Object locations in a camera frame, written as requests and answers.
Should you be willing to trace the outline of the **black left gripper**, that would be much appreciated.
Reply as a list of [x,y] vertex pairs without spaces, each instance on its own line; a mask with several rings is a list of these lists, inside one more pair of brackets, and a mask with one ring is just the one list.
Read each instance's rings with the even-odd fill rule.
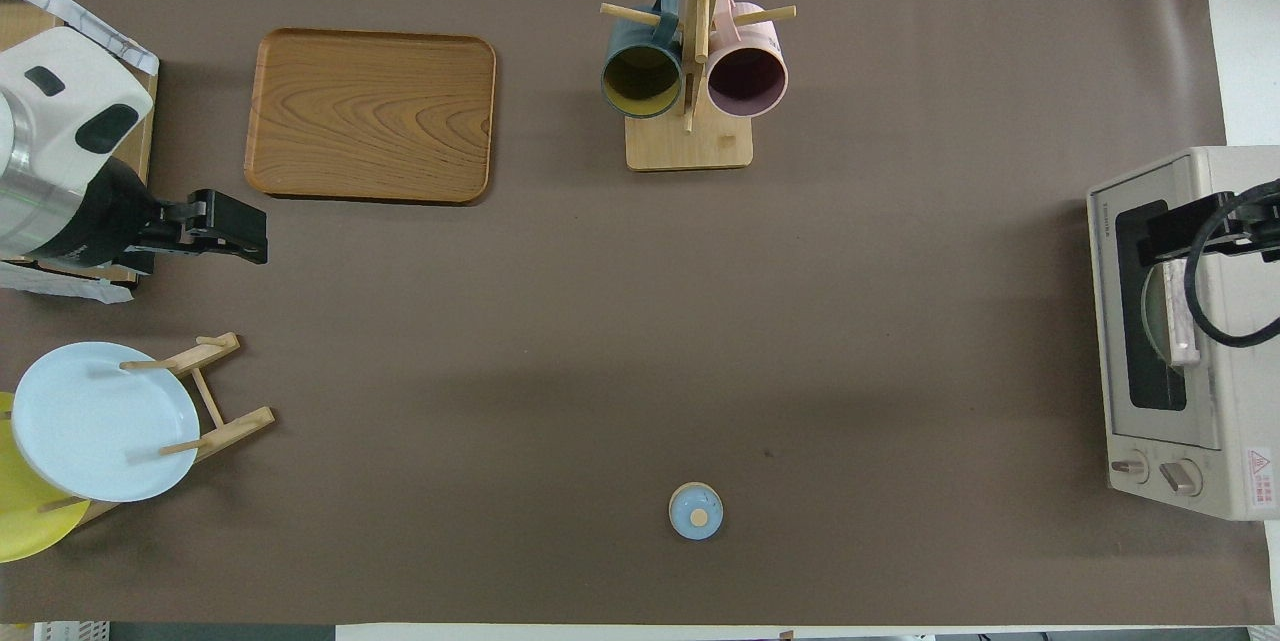
[[178,223],[165,220],[173,203],[157,200],[132,168],[109,157],[86,186],[70,221],[50,241],[50,261],[79,269],[119,266],[150,276],[156,255],[200,255],[202,248],[268,264],[266,212],[212,189],[193,191],[189,203],[196,244],[182,243]]

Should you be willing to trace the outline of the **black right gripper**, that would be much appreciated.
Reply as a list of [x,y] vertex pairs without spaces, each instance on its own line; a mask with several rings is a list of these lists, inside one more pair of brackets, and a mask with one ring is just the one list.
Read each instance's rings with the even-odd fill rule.
[[1217,194],[1208,194],[1151,218],[1146,223],[1147,235],[1139,241],[1140,264],[1151,267],[1185,258],[1208,221],[1211,253],[1257,253],[1263,264],[1277,264],[1279,180],[1229,194],[1219,207]]

